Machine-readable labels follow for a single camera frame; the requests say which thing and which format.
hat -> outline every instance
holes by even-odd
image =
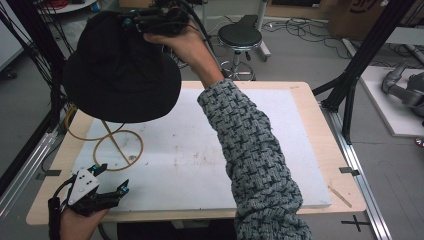
[[[83,112],[109,122],[165,116],[180,94],[180,70],[142,33],[125,31],[119,14],[103,11],[88,20],[64,68],[66,94]]]

stool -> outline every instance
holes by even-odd
[[[253,69],[246,63],[240,61],[240,54],[246,53],[246,59],[250,61],[248,51],[258,48],[262,42],[262,34],[251,26],[243,24],[229,24],[219,29],[218,42],[234,51],[232,61],[221,63],[221,67],[229,78],[237,80],[256,80]],[[247,72],[242,72],[239,67],[244,66]],[[240,79],[241,75],[250,76],[248,79]]]

gray patterned sweater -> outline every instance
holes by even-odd
[[[311,239],[296,217],[302,205],[268,117],[231,80],[207,88],[198,98],[218,133],[237,204],[238,239]]]

black and white textured sleeve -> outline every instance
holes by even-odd
[[[231,80],[207,88],[198,102],[227,160],[238,239],[311,239],[308,225],[296,217],[302,195],[268,117]]]

white board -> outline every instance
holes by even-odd
[[[424,136],[424,118],[415,115],[399,98],[381,91],[384,77],[392,70],[393,68],[370,66],[362,74],[362,83],[392,136]],[[423,70],[405,69],[397,85],[406,88],[409,77],[421,72]]]
[[[327,186],[290,91],[243,91],[270,118],[272,131],[280,141],[293,179],[302,191],[303,207],[331,205]],[[126,179],[130,180],[129,193],[113,211],[236,207],[216,132],[196,101],[200,93],[200,89],[182,89],[176,106],[167,116],[146,123],[125,125],[124,129],[133,130],[143,138],[144,151],[130,168],[98,176],[98,193],[114,191]],[[118,126],[110,124],[112,129]],[[104,133],[103,125],[95,119],[88,137]],[[115,138],[123,152],[137,155],[139,143],[134,137],[117,134]],[[73,168],[74,173],[94,164],[92,155],[95,144],[84,143]],[[110,166],[126,165],[111,141],[105,141],[99,147],[98,159],[105,158],[110,160]]]

